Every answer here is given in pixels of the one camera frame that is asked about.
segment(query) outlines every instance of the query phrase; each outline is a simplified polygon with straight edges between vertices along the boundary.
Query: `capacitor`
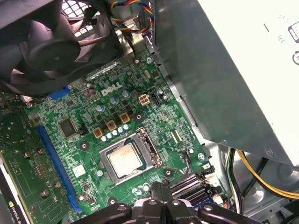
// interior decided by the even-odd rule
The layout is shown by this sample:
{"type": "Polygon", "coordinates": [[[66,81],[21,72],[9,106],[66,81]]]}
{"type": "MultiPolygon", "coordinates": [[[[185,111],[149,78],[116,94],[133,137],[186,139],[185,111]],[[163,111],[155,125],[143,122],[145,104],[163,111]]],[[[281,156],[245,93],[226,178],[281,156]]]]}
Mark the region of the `capacitor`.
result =
{"type": "Polygon", "coordinates": [[[132,193],[133,193],[133,194],[136,194],[136,191],[137,191],[137,188],[133,188],[133,189],[132,189],[132,193]]]}
{"type": "Polygon", "coordinates": [[[102,170],[98,170],[98,171],[97,171],[97,176],[98,176],[98,177],[101,177],[101,176],[103,176],[103,174],[104,174],[104,173],[103,173],[103,171],[102,171],[102,170]]]}
{"type": "Polygon", "coordinates": [[[119,133],[123,133],[123,131],[124,131],[123,127],[119,127],[117,130],[119,133]]]}
{"type": "Polygon", "coordinates": [[[110,98],[110,102],[111,102],[112,104],[118,104],[118,98],[117,98],[117,97],[111,97],[111,98],[110,98]]]}
{"type": "Polygon", "coordinates": [[[90,97],[92,97],[88,91],[83,92],[83,96],[84,96],[85,98],[90,98],[90,97]]]}
{"type": "Polygon", "coordinates": [[[128,76],[129,78],[132,78],[133,73],[132,73],[131,71],[128,71],[128,72],[127,72],[127,76],[128,76]]]}
{"type": "Polygon", "coordinates": [[[41,197],[46,198],[49,195],[49,192],[47,190],[42,190],[41,191],[41,197]]]}
{"type": "Polygon", "coordinates": [[[126,124],[126,125],[123,126],[123,129],[125,129],[125,130],[129,130],[130,127],[131,127],[130,125],[126,124]]]}
{"type": "Polygon", "coordinates": [[[131,93],[130,93],[128,90],[124,90],[124,91],[122,92],[122,96],[123,96],[124,98],[129,98],[130,95],[131,95],[131,93]]]}
{"type": "Polygon", "coordinates": [[[113,137],[112,133],[108,133],[106,136],[108,139],[111,139],[113,137]]]}
{"type": "Polygon", "coordinates": [[[105,110],[105,106],[100,104],[100,105],[97,105],[97,107],[95,108],[98,112],[103,112],[105,110]]]}
{"type": "Polygon", "coordinates": [[[163,100],[164,100],[164,101],[169,101],[169,97],[166,96],[166,95],[164,95],[164,96],[163,96],[163,100]]]}
{"type": "Polygon", "coordinates": [[[117,135],[118,135],[118,131],[113,130],[113,131],[112,131],[112,135],[117,136],[117,135]]]}
{"type": "Polygon", "coordinates": [[[45,151],[42,149],[42,148],[39,148],[37,150],[37,153],[40,154],[40,155],[44,155],[45,154],[45,151]]]}
{"type": "Polygon", "coordinates": [[[56,182],[56,183],[54,184],[54,187],[55,187],[56,189],[61,188],[61,183],[60,183],[60,182],[56,182]]]}
{"type": "Polygon", "coordinates": [[[161,97],[161,96],[163,96],[163,95],[164,95],[164,92],[163,92],[163,90],[158,90],[158,91],[157,91],[157,94],[158,94],[158,96],[160,96],[160,97],[161,97]]]}
{"type": "Polygon", "coordinates": [[[137,67],[137,68],[139,68],[140,67],[140,61],[139,61],[139,59],[135,59],[135,66],[137,67]]]}
{"type": "Polygon", "coordinates": [[[92,96],[97,95],[97,91],[94,90],[94,89],[89,89],[89,90],[88,90],[88,93],[89,93],[90,95],[92,95],[92,96]]]}
{"type": "Polygon", "coordinates": [[[137,187],[137,191],[141,191],[141,194],[142,194],[142,192],[143,192],[143,186],[141,186],[141,185],[138,186],[138,187],[137,187]]]}
{"type": "Polygon", "coordinates": [[[23,156],[24,156],[24,158],[29,159],[31,154],[30,154],[30,152],[24,152],[23,156]]]}
{"type": "Polygon", "coordinates": [[[150,72],[149,71],[145,70],[144,74],[146,75],[147,78],[150,78],[150,72]]]}
{"type": "Polygon", "coordinates": [[[94,86],[93,84],[91,84],[91,83],[87,83],[87,84],[86,84],[86,87],[87,87],[88,89],[94,89],[94,88],[95,88],[95,86],[94,86]]]}
{"type": "Polygon", "coordinates": [[[144,183],[143,184],[143,190],[146,191],[146,192],[149,191],[150,190],[150,184],[149,183],[144,183]]]}
{"type": "Polygon", "coordinates": [[[83,191],[81,195],[79,195],[79,200],[80,201],[85,201],[87,199],[87,192],[83,191]]]}
{"type": "Polygon", "coordinates": [[[102,136],[101,140],[102,141],[107,141],[107,137],[106,136],[102,136]]]}
{"type": "Polygon", "coordinates": [[[137,194],[138,196],[140,196],[140,195],[142,195],[142,191],[137,189],[136,194],[137,194]]]}

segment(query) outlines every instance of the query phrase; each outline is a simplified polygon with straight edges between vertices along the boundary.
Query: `white label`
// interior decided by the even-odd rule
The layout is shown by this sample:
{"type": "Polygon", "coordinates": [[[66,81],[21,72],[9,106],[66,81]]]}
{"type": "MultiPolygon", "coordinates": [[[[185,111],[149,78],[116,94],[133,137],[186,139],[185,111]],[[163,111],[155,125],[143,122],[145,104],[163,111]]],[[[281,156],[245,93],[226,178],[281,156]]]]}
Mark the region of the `white label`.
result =
{"type": "Polygon", "coordinates": [[[79,166],[73,168],[73,172],[74,172],[76,178],[86,174],[83,165],[79,165],[79,166]]]}
{"type": "Polygon", "coordinates": [[[109,93],[113,92],[114,90],[118,90],[121,87],[122,85],[117,82],[116,86],[114,84],[112,86],[108,86],[107,89],[103,89],[101,93],[103,96],[107,96],[109,93]]]}

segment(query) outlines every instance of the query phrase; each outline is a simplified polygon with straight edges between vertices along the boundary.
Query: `chipset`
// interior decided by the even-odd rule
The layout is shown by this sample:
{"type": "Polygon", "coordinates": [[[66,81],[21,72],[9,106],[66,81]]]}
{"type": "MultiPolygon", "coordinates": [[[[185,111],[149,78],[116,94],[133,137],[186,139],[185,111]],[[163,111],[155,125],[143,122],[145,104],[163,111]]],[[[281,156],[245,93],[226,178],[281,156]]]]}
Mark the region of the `chipset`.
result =
{"type": "Polygon", "coordinates": [[[65,119],[65,120],[61,121],[59,123],[59,126],[60,126],[61,131],[63,132],[63,134],[65,135],[65,137],[67,139],[71,138],[71,137],[73,137],[74,135],[77,134],[77,128],[74,125],[71,118],[68,118],[68,119],[65,119]]]}
{"type": "Polygon", "coordinates": [[[143,127],[101,150],[100,156],[115,185],[162,165],[157,149],[143,127]]]}

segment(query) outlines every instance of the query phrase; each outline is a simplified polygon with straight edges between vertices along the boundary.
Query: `chip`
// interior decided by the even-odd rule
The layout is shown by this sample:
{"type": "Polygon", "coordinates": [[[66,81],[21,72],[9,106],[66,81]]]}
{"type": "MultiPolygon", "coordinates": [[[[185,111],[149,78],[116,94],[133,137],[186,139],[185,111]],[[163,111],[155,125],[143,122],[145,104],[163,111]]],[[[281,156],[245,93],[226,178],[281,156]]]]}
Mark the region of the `chip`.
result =
{"type": "Polygon", "coordinates": [[[67,106],[73,106],[74,102],[72,100],[69,100],[69,101],[66,102],[66,105],[67,106]]]}
{"type": "Polygon", "coordinates": [[[109,131],[113,131],[117,128],[114,120],[107,122],[106,125],[107,125],[109,131]]]}
{"type": "Polygon", "coordinates": [[[94,134],[94,136],[98,139],[98,138],[100,138],[100,137],[102,137],[104,134],[103,134],[103,132],[102,132],[102,130],[99,128],[99,127],[97,127],[97,128],[95,128],[94,130],[93,130],[93,134],[94,134]]]}
{"type": "Polygon", "coordinates": [[[111,113],[115,113],[115,109],[114,109],[114,108],[111,108],[111,109],[110,109],[110,112],[111,112],[111,113]]]}
{"type": "Polygon", "coordinates": [[[66,138],[70,138],[77,134],[77,129],[70,118],[60,122],[59,126],[66,138]]]}
{"type": "Polygon", "coordinates": [[[110,153],[108,159],[119,178],[132,174],[134,170],[142,166],[142,162],[131,143],[110,153]]]}
{"type": "Polygon", "coordinates": [[[90,205],[95,204],[95,200],[94,200],[93,197],[90,198],[90,199],[88,199],[87,202],[88,202],[90,205]]]}
{"type": "Polygon", "coordinates": [[[121,121],[122,121],[123,124],[126,124],[131,120],[127,112],[122,113],[120,115],[120,118],[121,118],[121,121]]]}

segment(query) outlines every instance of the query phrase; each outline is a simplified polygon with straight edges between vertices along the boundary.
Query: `yellow wire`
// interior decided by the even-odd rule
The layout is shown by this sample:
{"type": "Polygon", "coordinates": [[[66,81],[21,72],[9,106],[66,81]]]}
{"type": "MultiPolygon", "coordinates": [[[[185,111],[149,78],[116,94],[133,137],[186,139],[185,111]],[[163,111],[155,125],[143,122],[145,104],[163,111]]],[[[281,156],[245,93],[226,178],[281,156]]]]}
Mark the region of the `yellow wire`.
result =
{"type": "Polygon", "coordinates": [[[241,150],[238,150],[238,154],[242,160],[242,162],[244,163],[244,165],[247,167],[247,169],[252,173],[253,176],[255,176],[261,183],[263,183],[266,187],[268,187],[270,190],[274,191],[275,193],[284,196],[284,197],[292,197],[294,199],[299,199],[299,193],[294,193],[294,192],[289,192],[289,191],[284,191],[278,188],[275,188],[273,186],[271,186],[270,184],[268,184],[267,182],[265,182],[256,172],[255,170],[251,167],[251,165],[249,164],[244,152],[242,152],[241,150]]]}

